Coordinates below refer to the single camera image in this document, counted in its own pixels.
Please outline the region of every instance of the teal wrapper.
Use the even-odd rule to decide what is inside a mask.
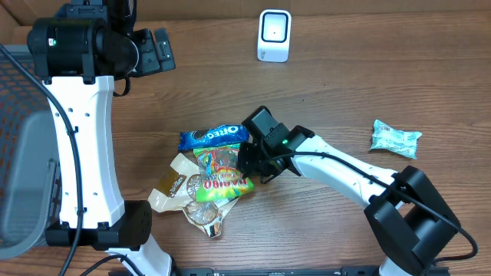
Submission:
[[[402,131],[375,120],[370,150],[390,150],[393,153],[416,159],[417,140],[423,136],[418,131]]]

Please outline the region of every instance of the crumpled plastic package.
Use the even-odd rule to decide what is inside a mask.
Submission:
[[[390,150],[393,153],[416,159],[417,140],[423,136],[418,131],[402,131],[375,120],[370,150]]]
[[[182,210],[187,220],[210,238],[222,233],[223,218],[239,198],[215,202],[196,202],[196,191],[201,186],[198,166],[179,153],[148,197],[157,212]]]

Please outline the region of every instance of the beige snack package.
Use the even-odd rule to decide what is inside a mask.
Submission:
[[[190,223],[214,238],[222,233],[222,220],[239,199],[196,202],[200,186],[198,166],[179,153],[150,193],[148,202],[157,212],[183,210]]]

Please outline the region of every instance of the brown label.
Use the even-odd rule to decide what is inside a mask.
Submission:
[[[163,174],[162,178],[160,178],[160,183],[157,189],[169,198],[173,198],[176,196],[177,191],[179,191],[179,188],[185,181],[185,175],[180,175],[172,167],[169,167],[169,169]]]

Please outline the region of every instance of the wood grain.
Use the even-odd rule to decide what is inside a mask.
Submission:
[[[165,27],[177,69],[134,79],[114,99],[114,153],[125,199],[145,199],[177,154],[179,131],[240,123],[266,105],[376,166],[422,169],[480,246],[452,275],[491,274],[491,13],[294,17],[290,58],[258,62],[255,19],[146,22]],[[17,28],[14,42],[25,41]],[[418,160],[369,152],[372,124],[423,132]],[[181,267],[333,268],[384,259],[363,212],[331,188],[283,173],[257,185],[210,240],[180,212],[153,214],[153,235]],[[457,236],[442,255],[470,250]],[[58,273],[66,248],[35,248],[0,274]],[[70,274],[104,253],[80,248]],[[94,275],[121,268],[116,261]]]

